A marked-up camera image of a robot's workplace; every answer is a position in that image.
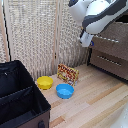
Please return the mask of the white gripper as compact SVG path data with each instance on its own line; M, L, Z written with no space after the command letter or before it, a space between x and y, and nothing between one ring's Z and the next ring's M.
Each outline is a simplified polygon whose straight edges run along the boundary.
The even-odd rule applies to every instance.
M88 34L86 32L83 33L83 35L80 37L80 42L82 43L83 47L94 46L94 42L91 41L93 36L91 34Z

